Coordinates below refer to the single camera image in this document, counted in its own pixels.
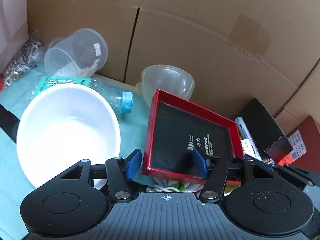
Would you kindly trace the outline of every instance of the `open red box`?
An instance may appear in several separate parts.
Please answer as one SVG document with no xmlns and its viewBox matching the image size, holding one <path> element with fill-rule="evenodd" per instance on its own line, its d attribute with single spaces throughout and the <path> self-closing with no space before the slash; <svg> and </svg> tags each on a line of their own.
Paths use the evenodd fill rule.
<svg viewBox="0 0 320 240">
<path fill-rule="evenodd" d="M 152 98 L 142 174 L 204 184 L 192 162 L 192 148 L 207 155 L 243 157 L 236 123 L 208 109 L 157 90 Z"/>
</svg>

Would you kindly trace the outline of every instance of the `blue bottle cap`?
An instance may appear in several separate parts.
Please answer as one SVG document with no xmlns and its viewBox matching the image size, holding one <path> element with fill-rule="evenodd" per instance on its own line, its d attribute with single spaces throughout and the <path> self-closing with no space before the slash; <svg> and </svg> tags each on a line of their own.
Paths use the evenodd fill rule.
<svg viewBox="0 0 320 240">
<path fill-rule="evenodd" d="M 121 112 L 123 114 L 131 113 L 133 105 L 133 94 L 131 92 L 122 92 Z"/>
</svg>

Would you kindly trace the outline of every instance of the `black strap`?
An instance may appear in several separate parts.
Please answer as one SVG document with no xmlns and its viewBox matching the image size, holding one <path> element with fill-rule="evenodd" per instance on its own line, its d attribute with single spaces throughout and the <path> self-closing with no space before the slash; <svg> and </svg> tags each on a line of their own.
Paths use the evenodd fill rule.
<svg viewBox="0 0 320 240">
<path fill-rule="evenodd" d="M 20 120 L 0 104 L 0 128 L 17 143 L 17 131 Z"/>
</svg>

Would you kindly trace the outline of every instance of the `red object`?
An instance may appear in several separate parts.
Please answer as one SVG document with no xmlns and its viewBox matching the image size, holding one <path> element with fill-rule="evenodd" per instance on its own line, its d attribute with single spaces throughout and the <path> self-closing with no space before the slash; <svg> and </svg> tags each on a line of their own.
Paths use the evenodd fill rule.
<svg viewBox="0 0 320 240">
<path fill-rule="evenodd" d="M 3 86 L 4 86 L 3 80 L 0 78 L 0 91 L 3 89 Z"/>
<path fill-rule="evenodd" d="M 299 130 L 307 152 L 292 162 L 292 165 L 308 171 L 320 172 L 320 124 L 309 116 L 295 129 Z"/>
<path fill-rule="evenodd" d="M 234 156 L 243 157 L 242 145 L 241 145 L 238 129 L 235 122 L 219 114 L 216 114 L 208 109 L 205 109 L 187 100 L 179 98 L 175 95 L 172 95 L 162 90 L 157 90 L 157 92 L 152 98 L 151 110 L 149 115 L 147 138 L 146 138 L 144 157 L 143 157 L 143 163 L 142 163 L 143 175 L 148 175 L 148 176 L 162 178 L 162 179 L 182 181 L 182 182 L 198 183 L 198 184 L 204 184 L 206 182 L 205 179 L 202 179 L 198 176 L 180 174 L 180 173 L 170 172 L 170 171 L 156 169 L 152 167 L 152 146 L 153 146 L 158 102 L 163 102 L 165 104 L 176 107 L 180 110 L 194 114 L 198 117 L 201 117 L 210 122 L 213 122 L 215 124 L 218 124 L 222 127 L 227 128 L 229 131 Z"/>
</svg>

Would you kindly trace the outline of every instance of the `white marker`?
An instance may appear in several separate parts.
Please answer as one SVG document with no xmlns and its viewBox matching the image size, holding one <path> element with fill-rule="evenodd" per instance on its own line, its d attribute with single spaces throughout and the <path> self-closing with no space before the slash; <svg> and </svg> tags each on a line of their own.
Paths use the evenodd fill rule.
<svg viewBox="0 0 320 240">
<path fill-rule="evenodd" d="M 255 145 L 255 143 L 254 143 L 254 141 L 253 141 L 253 139 L 251 137 L 251 134 L 250 134 L 246 124 L 244 123 L 242 117 L 241 116 L 237 117 L 235 122 L 236 122 L 236 125 L 238 127 L 238 130 L 239 130 L 240 135 L 242 136 L 242 138 L 243 139 L 249 139 L 250 144 L 252 146 L 252 149 L 254 151 L 255 158 L 257 160 L 259 160 L 259 161 L 262 161 L 261 156 L 259 154 L 259 151 L 258 151 L 258 149 L 257 149 L 257 147 L 256 147 L 256 145 Z"/>
</svg>

